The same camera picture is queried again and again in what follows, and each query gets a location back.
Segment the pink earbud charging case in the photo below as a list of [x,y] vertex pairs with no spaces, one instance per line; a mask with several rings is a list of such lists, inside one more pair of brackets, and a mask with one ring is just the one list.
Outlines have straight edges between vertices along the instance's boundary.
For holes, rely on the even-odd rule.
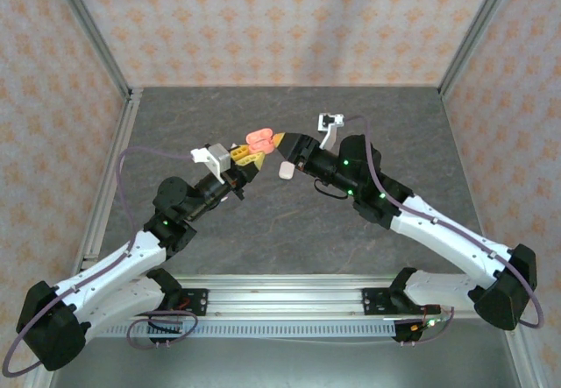
[[273,143],[273,130],[270,128],[263,128],[248,133],[245,137],[245,141],[248,145],[249,153],[251,154],[259,152],[270,154],[275,150]]

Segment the aluminium table edge rail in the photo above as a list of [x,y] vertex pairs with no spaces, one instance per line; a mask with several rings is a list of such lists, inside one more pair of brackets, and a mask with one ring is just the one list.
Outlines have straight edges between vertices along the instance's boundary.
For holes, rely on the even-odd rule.
[[103,236],[117,190],[117,180],[115,177],[117,158],[130,142],[143,92],[143,88],[133,88],[131,94],[124,100],[124,105],[117,121],[117,128],[105,160],[102,180],[75,259],[73,274],[78,274],[81,270],[94,265],[99,258]]

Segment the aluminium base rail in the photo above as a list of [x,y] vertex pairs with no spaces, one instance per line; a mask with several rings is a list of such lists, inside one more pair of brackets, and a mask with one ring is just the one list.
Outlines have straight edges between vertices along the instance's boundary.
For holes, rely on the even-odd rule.
[[365,319],[364,288],[390,286],[392,276],[360,274],[180,275],[186,288],[209,290],[205,318],[222,320]]

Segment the aluminium frame post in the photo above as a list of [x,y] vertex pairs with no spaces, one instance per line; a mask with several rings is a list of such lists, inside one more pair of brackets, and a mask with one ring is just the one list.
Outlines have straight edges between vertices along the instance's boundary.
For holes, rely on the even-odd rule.
[[443,100],[451,93],[456,80],[467,65],[501,2],[502,0],[483,0],[478,8],[437,88],[438,94]]
[[131,87],[124,74],[117,64],[106,39],[103,37],[99,27],[94,20],[88,6],[84,0],[66,0],[70,10],[73,12],[76,20],[78,21],[82,31],[88,38],[90,44],[93,46],[95,52],[100,58],[106,72],[109,74],[113,84],[116,86],[119,94],[128,99],[131,95]]
[[521,388],[543,388],[543,373],[536,352],[523,328],[505,333],[515,373]]

